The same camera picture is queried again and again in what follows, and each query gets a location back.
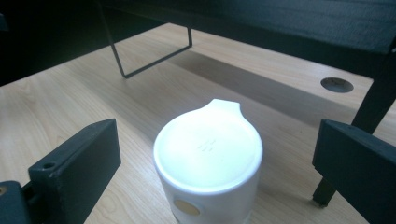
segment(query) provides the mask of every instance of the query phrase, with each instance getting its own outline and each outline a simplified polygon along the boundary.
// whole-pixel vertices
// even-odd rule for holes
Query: grommet hole
[[[339,77],[326,77],[320,81],[322,87],[328,91],[346,93],[353,91],[352,83]]]

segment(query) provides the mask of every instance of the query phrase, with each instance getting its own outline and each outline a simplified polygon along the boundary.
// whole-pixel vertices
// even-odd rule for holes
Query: cup lid
[[[154,143],[159,175],[195,193],[219,193],[248,181],[260,167],[262,141],[239,107],[213,100],[167,123]]]

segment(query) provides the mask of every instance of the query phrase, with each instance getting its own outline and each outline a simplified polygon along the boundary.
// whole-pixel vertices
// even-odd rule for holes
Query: light wood tabletop
[[[324,209],[312,203],[321,179],[312,159],[320,120],[350,123],[372,80],[214,35],[192,37],[191,49],[129,79],[104,48],[1,87],[0,181],[26,184],[36,161],[83,127],[114,118],[122,164],[86,223],[176,223],[153,143],[171,119],[217,98],[240,103],[263,141],[251,223],[367,223],[338,193]],[[165,24],[117,47],[130,72],[184,45],[185,28]],[[354,90],[327,91],[325,77]],[[393,105],[375,136],[396,145],[395,120]]]

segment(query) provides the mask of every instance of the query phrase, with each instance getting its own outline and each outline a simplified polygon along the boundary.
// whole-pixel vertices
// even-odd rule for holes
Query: black chair leg
[[[314,202],[320,207],[327,207],[329,201],[335,193],[335,188],[325,179],[322,178],[314,193]]]

